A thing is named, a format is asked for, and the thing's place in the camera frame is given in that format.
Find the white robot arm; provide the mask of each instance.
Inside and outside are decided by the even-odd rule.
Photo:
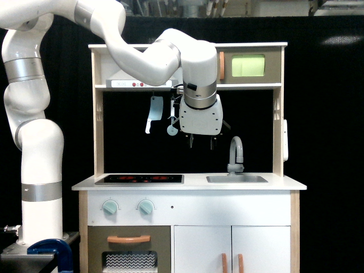
[[[4,102],[14,142],[23,151],[25,244],[62,237],[63,135],[44,115],[49,91],[39,55],[53,14],[102,37],[120,68],[146,84],[161,85],[182,67],[181,129],[192,134],[220,133],[222,107],[216,93],[217,53],[212,44],[170,29],[141,53],[121,38],[126,14],[115,0],[0,0],[0,6],[0,27],[11,29],[2,47],[9,79]]]

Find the cabinet handle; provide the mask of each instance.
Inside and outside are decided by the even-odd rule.
[[[144,243],[150,241],[149,235],[143,235],[140,237],[120,238],[117,236],[108,236],[107,241],[109,243]]]
[[[239,273],[244,273],[243,254],[239,254]]]
[[[225,253],[222,253],[222,273],[228,273],[228,262]]]
[[[220,52],[220,80],[225,78],[225,57],[224,53]]]

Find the faucet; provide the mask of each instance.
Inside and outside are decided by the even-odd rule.
[[[236,175],[235,173],[244,171],[243,144],[240,137],[234,136],[230,144],[230,160],[227,165],[228,175]]]

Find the knob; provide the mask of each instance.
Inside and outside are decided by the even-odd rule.
[[[138,205],[138,209],[144,214],[151,214],[153,207],[153,203],[150,200],[142,200]]]
[[[107,214],[112,215],[118,210],[118,204],[113,200],[107,200],[102,205],[102,210]]]

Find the oven door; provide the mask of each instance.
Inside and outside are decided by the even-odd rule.
[[[89,273],[170,273],[170,226],[89,226]]]

